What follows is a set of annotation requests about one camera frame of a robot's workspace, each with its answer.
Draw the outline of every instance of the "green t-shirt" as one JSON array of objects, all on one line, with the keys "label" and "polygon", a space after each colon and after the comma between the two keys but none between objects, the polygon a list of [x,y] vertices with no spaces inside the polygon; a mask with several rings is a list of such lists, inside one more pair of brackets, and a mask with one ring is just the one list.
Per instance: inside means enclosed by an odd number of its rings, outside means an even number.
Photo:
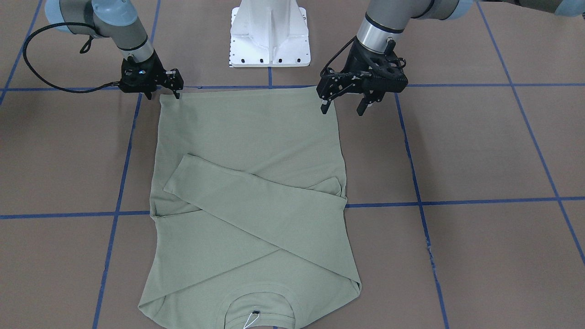
[{"label": "green t-shirt", "polygon": [[161,96],[157,251],[139,308],[170,329],[299,329],[355,299],[334,107],[314,87]]}]

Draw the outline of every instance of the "blue tape line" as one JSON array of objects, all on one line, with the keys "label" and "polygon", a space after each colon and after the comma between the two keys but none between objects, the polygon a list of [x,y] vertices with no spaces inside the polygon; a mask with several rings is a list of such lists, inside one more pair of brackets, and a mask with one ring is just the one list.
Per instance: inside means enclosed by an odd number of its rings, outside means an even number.
[{"label": "blue tape line", "polygon": [[150,215],[148,210],[135,211],[97,211],[90,213],[53,213],[53,214],[15,214],[0,215],[0,220],[25,220],[31,218],[62,218],[62,217],[104,217],[104,216],[132,216]]},{"label": "blue tape line", "polygon": [[[71,87],[68,89],[71,90],[87,90],[87,89],[91,89],[93,87]],[[58,89],[55,89],[53,87],[46,87],[46,88],[7,88],[7,91],[59,91]],[[102,88],[100,90],[97,91],[102,91],[102,90],[119,90],[118,87],[105,87]]]},{"label": "blue tape line", "polygon": [[573,242],[575,243],[575,246],[577,247],[579,255],[581,256],[581,261],[583,262],[583,265],[585,265],[585,253],[583,253],[583,248],[581,248],[581,244],[579,243],[579,239],[577,239],[577,235],[575,234],[575,231],[573,230],[571,220],[569,219],[569,216],[567,215],[567,212],[565,210],[563,202],[560,199],[559,192],[556,189],[555,182],[553,181],[552,175],[550,174],[548,166],[546,165],[546,161],[545,161],[544,156],[542,155],[541,148],[540,148],[540,146],[538,146],[538,142],[536,141],[536,136],[534,135],[534,132],[532,131],[532,127],[530,126],[530,122],[528,121],[528,117],[526,116],[526,112],[524,111],[524,106],[522,105],[522,102],[520,101],[520,97],[518,96],[518,92],[516,91],[516,87],[515,87],[514,83],[512,82],[510,72],[508,72],[508,67],[506,66],[506,63],[504,62],[504,58],[502,56],[502,53],[500,52],[500,48],[498,47],[498,44],[495,42],[495,38],[494,38],[493,33],[491,32],[490,25],[487,22],[486,15],[484,14],[483,10],[481,9],[481,5],[479,4],[479,2],[477,3],[477,7],[479,8],[481,18],[483,19],[483,22],[486,25],[487,32],[491,38],[491,42],[494,44],[495,51],[498,54],[498,57],[500,58],[500,62],[502,63],[502,67],[504,68],[506,76],[508,77],[508,81],[510,82],[510,86],[512,87],[512,91],[514,92],[514,97],[516,98],[516,102],[518,103],[518,106],[520,107],[520,112],[522,113],[522,117],[524,118],[524,123],[526,123],[526,127],[528,128],[528,132],[530,133],[530,137],[532,138],[532,142],[534,143],[534,147],[536,148],[536,151],[538,152],[538,156],[541,159],[541,163],[545,169],[545,173],[546,173],[546,176],[549,180],[550,186],[555,194],[555,197],[558,200],[560,210],[563,213],[563,217],[565,218],[565,222],[567,223],[567,227],[569,228],[569,232],[571,233],[571,236],[573,237]]},{"label": "blue tape line", "polygon": [[268,67],[268,89],[272,89],[272,67]]},{"label": "blue tape line", "polygon": [[[515,83],[516,87],[585,87],[585,83]],[[184,88],[194,89],[270,89],[269,85],[186,85]],[[312,84],[291,84],[291,85],[272,85],[272,89],[286,89],[286,88],[308,88],[316,87]],[[510,87],[510,84],[410,84],[408,87]],[[92,87],[68,87],[72,90],[86,90]],[[58,91],[52,87],[43,88],[2,88],[1,91]],[[106,87],[102,90],[119,90],[118,87]]]},{"label": "blue tape line", "polygon": [[[512,199],[488,199],[488,200],[452,200],[452,201],[423,201],[422,205],[457,205],[457,204],[494,204],[494,203],[525,203],[525,202],[551,202],[551,201],[585,201],[581,197],[561,198],[512,198]],[[394,203],[353,203],[346,208],[384,208],[384,207],[414,207],[418,202],[394,202]],[[100,211],[94,213],[52,213],[52,214],[15,214],[0,215],[0,220],[29,219],[29,218],[60,218],[60,217],[104,217],[104,216],[133,216],[150,215],[148,210],[132,211]]]},{"label": "blue tape line", "polygon": [[19,214],[19,215],[0,215],[0,220],[23,220],[29,218],[61,218],[61,217],[100,217],[114,216],[115,211],[103,211],[97,213],[64,213],[64,214]]},{"label": "blue tape line", "polygon": [[104,272],[102,273],[102,281],[99,285],[99,295],[98,295],[98,303],[95,306],[95,314],[94,314],[94,323],[92,328],[98,328],[98,320],[99,320],[99,313],[102,309],[102,301],[104,299],[104,290],[106,288],[106,280],[108,279],[108,270],[109,270],[109,263],[112,257],[112,247],[113,247],[113,240],[116,235],[116,227],[118,226],[118,216],[113,217],[112,221],[112,230],[110,231],[110,239],[108,242],[108,252],[106,253],[106,261],[104,264]]},{"label": "blue tape line", "polygon": [[507,83],[420,83],[407,87],[509,87]]},{"label": "blue tape line", "polygon": [[562,197],[560,199],[563,201],[581,201],[581,200],[585,200],[585,196],[583,196],[583,197]]},{"label": "blue tape line", "polygon": [[186,85],[183,88],[194,89],[268,89],[267,85]]},{"label": "blue tape line", "polygon": [[584,87],[585,83],[514,83],[516,87]]},{"label": "blue tape line", "polygon": [[[126,150],[126,160],[124,162],[124,170],[122,171],[122,178],[120,181],[120,192],[118,193],[118,201],[116,202],[116,212],[120,211],[120,207],[122,205],[122,197],[124,195],[124,186],[126,184],[126,174],[128,173],[128,164],[130,163],[130,154],[132,153],[132,137],[134,135],[134,129],[136,128],[136,119],[138,118],[138,113],[140,111],[140,103],[142,101],[142,94],[138,95],[138,100],[136,101],[136,109],[134,111],[134,120],[132,121],[132,129],[130,130],[130,138],[128,140],[128,148]],[[99,321],[99,313],[102,308],[102,301],[104,299],[104,291],[106,288],[106,281],[108,279],[108,270],[109,270],[109,263],[110,258],[112,257],[112,248],[114,238],[116,237],[116,227],[118,226],[118,215],[114,216],[112,222],[112,231],[110,232],[110,240],[108,243],[108,251],[106,253],[106,261],[104,264],[104,272],[102,274],[102,282],[99,287],[99,295],[98,295],[98,302],[95,306],[95,314],[94,314],[94,325],[93,329],[97,329],[98,321]]]},{"label": "blue tape line", "polygon": [[450,205],[450,204],[493,204],[493,203],[523,203],[558,201],[558,198],[512,198],[512,199],[488,199],[488,200],[453,200],[453,201],[423,201],[422,205]]},{"label": "blue tape line", "polygon": [[441,290],[441,283],[439,282],[439,277],[437,276],[435,257],[433,256],[433,253],[431,251],[431,236],[429,235],[429,229],[426,225],[425,210],[422,206],[421,192],[418,188],[417,174],[414,170],[414,162],[412,161],[412,154],[410,152],[410,145],[408,143],[408,135],[406,133],[406,126],[404,125],[404,117],[402,116],[402,108],[400,107],[400,100],[398,99],[398,94],[395,93],[394,98],[396,100],[396,108],[398,109],[398,117],[400,119],[400,127],[402,127],[402,132],[404,134],[404,145],[406,147],[406,153],[408,155],[408,160],[410,161],[410,168],[412,171],[412,182],[414,183],[414,191],[417,194],[418,211],[421,214],[422,227],[425,231],[426,250],[429,252],[429,259],[431,260],[431,268],[433,271],[433,277],[435,278],[435,286],[437,289],[437,295],[439,297],[439,304],[441,305],[441,313],[443,314],[443,323],[445,325],[445,329],[449,329],[449,319],[447,318],[447,311],[445,309],[445,301],[443,299],[443,291]]},{"label": "blue tape line", "polygon": [[160,11],[160,0],[156,2],[156,10],[154,12],[154,22],[152,23],[152,29],[150,30],[150,42],[154,42],[154,34],[156,33],[156,25],[159,22],[159,11]]},{"label": "blue tape line", "polygon": [[418,202],[393,202],[393,203],[353,203],[346,204],[346,208],[381,208],[381,207],[412,207]]},{"label": "blue tape line", "polygon": [[10,75],[8,75],[8,80],[6,81],[6,84],[4,85],[4,90],[2,91],[2,94],[0,95],[0,105],[2,105],[2,102],[4,102],[4,96],[6,96],[6,93],[8,92],[8,90],[7,90],[8,86],[10,86],[10,82],[12,82],[12,78],[14,77],[14,72],[16,71],[16,67],[18,66],[18,62],[20,61],[20,57],[22,57],[22,47],[25,45],[25,40],[33,32],[33,27],[35,26],[36,19],[39,16],[39,11],[40,11],[40,7],[41,7],[42,3],[43,3],[43,0],[39,0],[39,3],[37,4],[37,8],[35,9],[35,15],[33,16],[33,20],[30,23],[28,31],[26,32],[25,39],[22,41],[22,46],[20,47],[20,50],[18,51],[18,55],[16,55],[16,60],[14,61],[14,64],[12,65],[12,70],[10,71]]},{"label": "blue tape line", "polygon": [[274,89],[288,89],[288,88],[308,88],[308,87],[316,87],[313,84],[291,84],[291,85],[273,85],[272,88]]}]

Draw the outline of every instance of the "metal cylinder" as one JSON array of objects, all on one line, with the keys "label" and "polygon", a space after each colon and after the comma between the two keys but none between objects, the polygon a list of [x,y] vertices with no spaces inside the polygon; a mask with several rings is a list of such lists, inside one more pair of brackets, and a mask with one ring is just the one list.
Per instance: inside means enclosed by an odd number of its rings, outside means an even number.
[{"label": "metal cylinder", "polygon": [[432,6],[417,19],[447,19],[453,14],[460,0],[435,0]]},{"label": "metal cylinder", "polygon": [[402,31],[382,30],[374,26],[367,18],[364,18],[360,29],[357,31],[357,39],[367,49],[375,53],[384,53],[388,45],[388,38],[398,40],[402,35]]},{"label": "metal cylinder", "polygon": [[134,59],[135,62],[141,63],[149,59],[150,56],[152,56],[152,54],[154,53],[154,47],[152,46],[150,40],[147,39],[143,45],[137,48],[120,49],[120,52],[122,52],[122,56],[124,56],[125,59],[132,57],[132,59]]},{"label": "metal cylinder", "polygon": [[[94,24],[94,10],[91,7],[91,0],[60,0],[59,8],[64,22]],[[102,37],[92,29],[85,26],[67,26],[76,35],[90,35],[94,38]]]},{"label": "metal cylinder", "polygon": [[111,37],[120,49],[134,49],[141,46],[148,38],[140,19],[136,19],[128,26],[115,26],[102,21],[97,15],[94,15],[94,23],[99,34]]},{"label": "metal cylinder", "polygon": [[536,9],[537,11],[556,12],[563,0],[503,0],[509,4],[514,4],[526,8]]},{"label": "metal cylinder", "polygon": [[371,0],[366,15],[392,30],[404,30],[408,20],[423,15],[433,0]]}]

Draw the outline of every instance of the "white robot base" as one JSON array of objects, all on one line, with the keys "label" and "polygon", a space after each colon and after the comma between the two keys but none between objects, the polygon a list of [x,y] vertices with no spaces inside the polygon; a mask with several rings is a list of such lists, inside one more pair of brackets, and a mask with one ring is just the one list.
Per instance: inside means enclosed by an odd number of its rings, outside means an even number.
[{"label": "white robot base", "polygon": [[232,10],[230,67],[297,67],[311,62],[307,11],[296,0],[242,0]]}]

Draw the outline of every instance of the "black cable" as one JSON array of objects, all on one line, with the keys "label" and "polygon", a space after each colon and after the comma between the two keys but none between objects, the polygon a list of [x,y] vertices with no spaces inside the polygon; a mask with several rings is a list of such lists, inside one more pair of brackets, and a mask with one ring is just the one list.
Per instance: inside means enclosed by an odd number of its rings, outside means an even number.
[{"label": "black cable", "polygon": [[333,57],[331,57],[331,59],[327,62],[327,64],[325,64],[325,67],[323,68],[323,70],[321,70],[321,73],[319,74],[322,78],[332,78],[332,77],[343,77],[343,76],[352,76],[353,73],[333,73],[333,74],[325,74],[327,72],[327,68],[329,67],[329,65],[331,63],[333,63],[333,61],[339,56],[339,54],[343,53],[343,51],[345,50],[345,48],[349,47],[350,44],[352,44],[352,42],[356,39],[356,37],[354,36],[351,40],[349,40],[345,46],[343,46],[335,55],[333,55]]},{"label": "black cable", "polygon": [[[70,25],[74,25],[74,26],[85,26],[86,28],[90,28],[92,29],[96,34],[99,34],[98,31],[95,29],[95,27],[86,24],[86,23],[77,23],[77,22],[63,22],[63,23],[55,23],[55,24],[51,24],[51,25],[47,25],[43,28],[40,28],[36,31],[34,31],[28,38],[26,38],[25,40],[25,44],[22,46],[22,58],[25,60],[26,65],[29,67],[29,69],[32,71],[32,73],[34,73],[36,75],[37,78],[39,78],[42,82],[48,84],[49,86],[58,89],[58,90],[62,90],[62,91],[66,91],[66,92],[72,92],[74,94],[86,94],[88,92],[94,92],[100,89],[104,89],[106,87],[115,87],[118,86],[120,84],[120,82],[118,81],[113,81],[110,83],[106,83],[103,85],[100,85],[99,87],[95,87],[92,89],[88,89],[88,90],[72,90],[72,89],[67,89],[67,88],[63,88],[63,87],[59,87],[57,85],[54,85],[50,82],[48,82],[47,80],[45,80],[45,78],[43,78],[42,76],[40,76],[40,74],[33,68],[33,66],[30,64],[28,56],[26,54],[26,50],[29,47],[29,43],[30,41],[37,36],[39,33],[42,33],[46,30],[52,29],[52,28],[57,28],[59,26],[70,26]],[[88,52],[90,50],[91,47],[91,40],[93,40],[93,37],[90,36],[90,39],[83,45],[83,48],[81,48],[80,53],[84,54],[86,52]]]}]

